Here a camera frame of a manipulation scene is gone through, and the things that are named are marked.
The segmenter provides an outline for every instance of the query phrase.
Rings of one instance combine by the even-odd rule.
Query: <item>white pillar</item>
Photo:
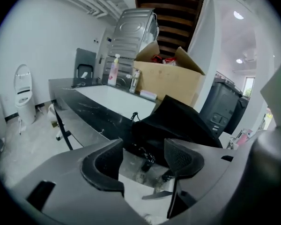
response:
[[[221,55],[221,14],[216,0],[206,0],[188,49],[188,54],[205,73],[197,92],[193,108],[200,112],[212,86]]]

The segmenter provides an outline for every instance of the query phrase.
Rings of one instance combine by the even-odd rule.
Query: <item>toilet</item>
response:
[[[25,125],[30,125],[36,118],[36,109],[32,94],[32,78],[29,68],[22,64],[14,77],[15,106]]]

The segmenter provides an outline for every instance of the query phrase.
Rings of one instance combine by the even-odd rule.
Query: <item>pink bottle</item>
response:
[[[117,76],[118,76],[118,59],[120,54],[116,54],[116,58],[111,64],[111,71],[109,72],[108,84],[115,86],[117,84]]]

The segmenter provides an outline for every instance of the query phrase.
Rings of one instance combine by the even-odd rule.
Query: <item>toilet lid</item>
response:
[[[18,67],[14,77],[14,88],[16,93],[32,90],[32,79],[29,68],[22,64]]]

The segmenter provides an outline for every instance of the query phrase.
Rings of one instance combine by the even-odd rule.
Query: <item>table leg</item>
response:
[[[58,115],[58,113],[56,112],[56,110],[55,110],[55,113],[56,113],[57,122],[59,124],[59,128],[61,130],[62,136],[64,137],[64,139],[65,139],[69,149],[73,150],[72,145],[71,145],[71,143],[70,143],[70,141],[68,139],[69,134],[65,131],[64,125],[62,123],[62,120],[61,120],[60,116]]]

